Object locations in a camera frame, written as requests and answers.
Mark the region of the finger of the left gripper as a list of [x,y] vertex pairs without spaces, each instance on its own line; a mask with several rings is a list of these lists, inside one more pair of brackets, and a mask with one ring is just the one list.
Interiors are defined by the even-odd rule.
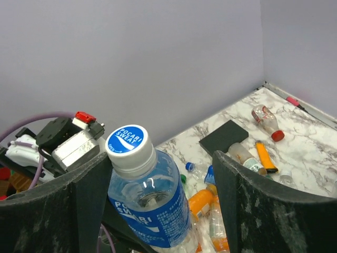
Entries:
[[156,252],[136,236],[133,230],[127,225],[126,221],[117,213],[108,198],[106,198],[105,202],[102,224],[115,239],[123,243],[127,248],[139,252]]

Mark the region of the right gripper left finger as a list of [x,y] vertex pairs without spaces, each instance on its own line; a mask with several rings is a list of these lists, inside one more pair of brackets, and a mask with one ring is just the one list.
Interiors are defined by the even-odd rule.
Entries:
[[1,252],[96,252],[112,165],[79,168],[1,201]]

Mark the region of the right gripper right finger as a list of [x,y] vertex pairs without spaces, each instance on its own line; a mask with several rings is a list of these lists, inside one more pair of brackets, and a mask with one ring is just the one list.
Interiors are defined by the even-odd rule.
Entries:
[[284,186],[221,151],[213,170],[230,252],[336,252],[336,199]]

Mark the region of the pocari sweat blue bottle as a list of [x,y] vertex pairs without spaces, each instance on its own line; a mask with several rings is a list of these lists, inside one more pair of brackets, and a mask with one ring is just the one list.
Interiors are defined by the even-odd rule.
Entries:
[[105,151],[113,166],[108,199],[135,235],[157,252],[196,252],[179,169],[154,148],[147,130],[122,126],[108,136]]

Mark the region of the crushed bottle red cap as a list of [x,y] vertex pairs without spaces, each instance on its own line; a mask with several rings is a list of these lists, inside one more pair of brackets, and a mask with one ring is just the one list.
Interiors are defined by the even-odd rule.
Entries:
[[285,134],[279,128],[276,116],[265,105],[255,106],[251,111],[251,115],[260,129],[268,134],[274,142],[284,139]]

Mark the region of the crushed blue label bottle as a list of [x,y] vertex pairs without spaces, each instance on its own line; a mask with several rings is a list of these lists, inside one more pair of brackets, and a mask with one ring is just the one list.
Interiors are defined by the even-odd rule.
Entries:
[[212,165],[210,165],[208,167],[206,176],[204,178],[204,183],[205,184],[213,184],[213,185],[215,185],[215,177],[214,177],[214,171],[213,171],[213,166]]

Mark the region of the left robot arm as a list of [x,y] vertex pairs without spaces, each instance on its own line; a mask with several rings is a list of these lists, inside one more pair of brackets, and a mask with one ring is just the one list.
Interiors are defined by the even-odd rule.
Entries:
[[92,116],[41,114],[2,134],[1,165],[38,185],[1,201],[1,252],[95,252],[100,228],[127,248],[151,252],[107,201],[112,164]]

